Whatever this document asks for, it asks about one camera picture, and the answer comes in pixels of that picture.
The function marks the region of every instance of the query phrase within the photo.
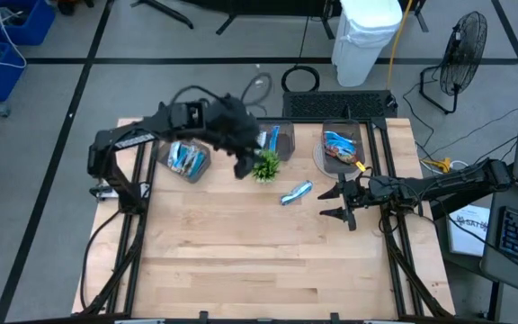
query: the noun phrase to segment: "wooden table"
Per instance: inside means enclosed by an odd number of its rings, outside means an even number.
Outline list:
[[[119,125],[132,121],[120,120]],[[213,319],[324,320],[338,312],[343,320],[395,319],[379,207],[357,210],[354,232],[339,220],[318,215],[342,204],[340,199],[317,200],[335,183],[313,162],[320,132],[321,124],[295,125],[295,152],[272,184],[257,184],[251,176],[236,180],[234,158],[225,152],[212,151],[210,169],[197,184],[157,164],[132,316],[190,319],[208,311]],[[363,126],[369,166],[366,134]],[[397,175],[420,177],[409,120],[388,120],[388,134]],[[385,173],[377,130],[375,136]],[[135,155],[134,149],[118,153],[128,178]],[[304,180],[313,182],[312,193],[280,206],[280,196]],[[114,200],[99,203],[93,230],[116,209]],[[424,210],[431,217],[426,202]],[[91,248],[87,302],[112,274],[122,219],[106,227]],[[441,305],[454,312],[435,227],[415,215],[406,219],[418,275]],[[408,283],[400,273],[412,314]],[[123,309],[126,288],[124,278],[117,311]],[[73,310],[81,310],[78,297]]]

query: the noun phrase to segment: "yellow cord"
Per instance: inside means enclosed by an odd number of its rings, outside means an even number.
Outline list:
[[[391,50],[391,60],[388,62],[387,90],[391,89],[391,74],[393,73],[393,60],[395,59],[395,52],[397,51],[397,45],[399,44],[399,36],[401,36],[403,27],[405,27],[406,17],[409,15],[412,3],[413,1],[411,0],[407,1],[405,14],[403,14],[403,20],[401,21],[401,25],[399,26],[399,30],[397,31],[397,35],[395,36],[395,43],[393,44],[393,49]]]

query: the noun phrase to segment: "white paper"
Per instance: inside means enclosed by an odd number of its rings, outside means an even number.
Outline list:
[[[468,205],[458,211],[451,213],[451,218],[457,222],[463,229],[472,232],[481,239],[485,240],[487,236],[487,227],[489,222],[488,208]],[[459,229],[450,220],[449,223],[449,243],[452,253],[466,254],[471,256],[482,257],[485,245],[483,242],[473,238],[470,234]]]

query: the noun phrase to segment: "round plate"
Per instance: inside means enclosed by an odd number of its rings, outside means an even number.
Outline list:
[[[321,171],[325,176],[338,180],[339,177],[337,176],[337,174],[330,174],[325,171],[324,160],[325,160],[325,152],[323,151],[323,145],[320,142],[318,142],[313,147],[313,161],[315,161],[315,165],[317,166],[319,171]],[[359,175],[360,172],[361,172],[361,170],[357,169],[357,171],[355,171],[353,173],[345,174],[345,179],[347,181],[353,180],[354,178],[356,178]]]

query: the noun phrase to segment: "green plant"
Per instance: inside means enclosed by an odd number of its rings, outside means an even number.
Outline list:
[[[277,152],[270,150],[262,150],[260,155],[263,162],[256,163],[253,166],[253,177],[259,183],[273,182],[279,172],[279,156]]]

